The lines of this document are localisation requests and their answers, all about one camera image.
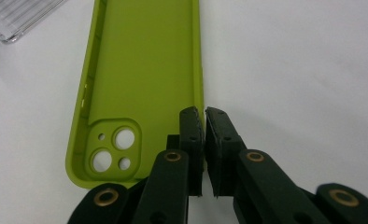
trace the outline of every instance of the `screw hole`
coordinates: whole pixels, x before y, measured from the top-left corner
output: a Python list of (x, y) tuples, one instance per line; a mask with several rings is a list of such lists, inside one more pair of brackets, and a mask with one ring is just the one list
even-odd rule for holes
[(179, 161), (181, 159), (181, 155), (176, 152), (169, 152), (164, 155), (164, 158), (167, 161)]
[(97, 138), (98, 138), (100, 141), (103, 141), (103, 140), (105, 140), (106, 135), (105, 135), (105, 134), (103, 134), (103, 133), (100, 133), (100, 134), (99, 134), (99, 136), (97, 136)]
[(93, 201), (97, 206), (104, 207), (117, 201), (119, 194), (114, 189), (104, 189), (94, 195)]
[(134, 143), (134, 133), (129, 129), (119, 131), (115, 137), (115, 145), (117, 148), (125, 150)]
[(359, 205), (359, 200), (345, 190), (331, 189), (329, 193), (330, 197), (332, 197), (336, 202), (344, 206), (356, 207), (357, 205)]
[(294, 214), (294, 219), (300, 224), (312, 224), (312, 218), (305, 213), (296, 213)]
[(156, 212), (149, 218), (151, 224), (163, 224), (166, 223), (166, 215), (162, 212)]
[(264, 156), (258, 152), (249, 152), (246, 156), (250, 161), (263, 161)]

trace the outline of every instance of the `phone case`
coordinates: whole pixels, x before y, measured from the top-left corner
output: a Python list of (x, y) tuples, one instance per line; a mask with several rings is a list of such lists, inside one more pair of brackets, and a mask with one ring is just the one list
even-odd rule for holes
[(76, 185), (131, 187), (179, 133), (180, 110), (204, 108), (199, 24), (197, 0), (95, 1), (66, 154)]

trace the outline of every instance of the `white table surface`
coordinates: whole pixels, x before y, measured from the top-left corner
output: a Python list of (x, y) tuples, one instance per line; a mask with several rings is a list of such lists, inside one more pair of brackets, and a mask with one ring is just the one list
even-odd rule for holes
[[(65, 223), (87, 190), (64, 158), (93, 0), (69, 0), (0, 43), (0, 223)], [(368, 1), (201, 1), (205, 105), (300, 187), (368, 197)], [(232, 199), (190, 198), (189, 223), (237, 223)]]

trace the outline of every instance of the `plastic packaging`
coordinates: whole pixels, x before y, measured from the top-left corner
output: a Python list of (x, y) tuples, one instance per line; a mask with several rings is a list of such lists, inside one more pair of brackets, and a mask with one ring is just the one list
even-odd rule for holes
[(0, 0), (0, 40), (14, 42), (64, 0)]

